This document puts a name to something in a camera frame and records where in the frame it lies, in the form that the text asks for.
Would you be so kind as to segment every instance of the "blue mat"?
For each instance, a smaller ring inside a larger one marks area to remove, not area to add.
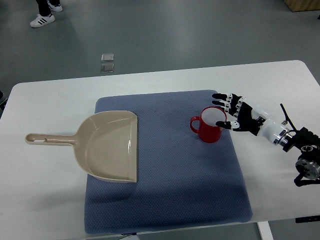
[[[202,142],[190,118],[211,106],[213,90],[104,97],[95,112],[138,116],[138,182],[88,175],[84,223],[89,234],[138,233],[247,222],[244,178],[228,130]]]

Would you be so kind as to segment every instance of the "table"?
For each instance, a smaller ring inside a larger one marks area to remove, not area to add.
[[[320,86],[298,60],[17,84],[0,120],[0,238],[84,238],[87,174],[70,146],[31,146],[28,133],[74,134],[99,98],[212,89],[254,100],[281,123],[320,134]],[[231,132],[253,211],[250,222],[320,215],[320,186],[297,187],[300,151]]]

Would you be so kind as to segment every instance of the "white sneaker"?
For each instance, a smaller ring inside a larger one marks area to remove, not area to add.
[[[36,19],[30,22],[30,26],[32,28],[39,28],[49,23],[52,23],[55,19],[55,16],[50,13],[49,16],[41,16],[40,14],[37,15]]]
[[[62,9],[62,6],[60,4],[56,5],[56,6],[53,6],[49,1],[48,1],[48,5],[49,5],[49,8],[51,11],[55,11],[55,12],[61,12],[63,9]]]

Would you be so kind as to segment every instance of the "red mug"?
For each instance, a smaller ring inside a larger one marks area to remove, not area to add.
[[[200,116],[193,116],[190,120],[190,128],[199,138],[205,143],[215,143],[219,140],[222,127],[216,126],[217,121],[225,122],[227,120],[227,115],[220,107],[208,106],[202,110]],[[195,129],[192,125],[194,121],[200,121],[199,129]]]

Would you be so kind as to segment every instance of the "robotic hand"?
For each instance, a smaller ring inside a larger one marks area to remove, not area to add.
[[[262,136],[274,145],[280,144],[285,152],[293,146],[301,151],[298,161],[295,164],[300,173],[294,180],[298,186],[309,184],[320,184],[320,138],[303,127],[297,130],[289,119],[284,107],[281,104],[286,120],[279,124],[273,117],[256,105],[250,99],[237,96],[233,93],[215,93],[212,103],[223,108],[226,113],[235,117],[235,121],[217,121],[216,125],[236,132],[250,132],[255,136]],[[293,130],[285,127],[289,122]]]
[[[217,99],[212,101],[213,104],[219,105],[226,113],[236,118],[235,121],[218,121],[217,126],[237,132],[249,131],[255,136],[267,138],[275,145],[283,146],[288,142],[290,130],[283,124],[276,123],[269,113],[250,99],[233,93],[215,93],[212,97]]]

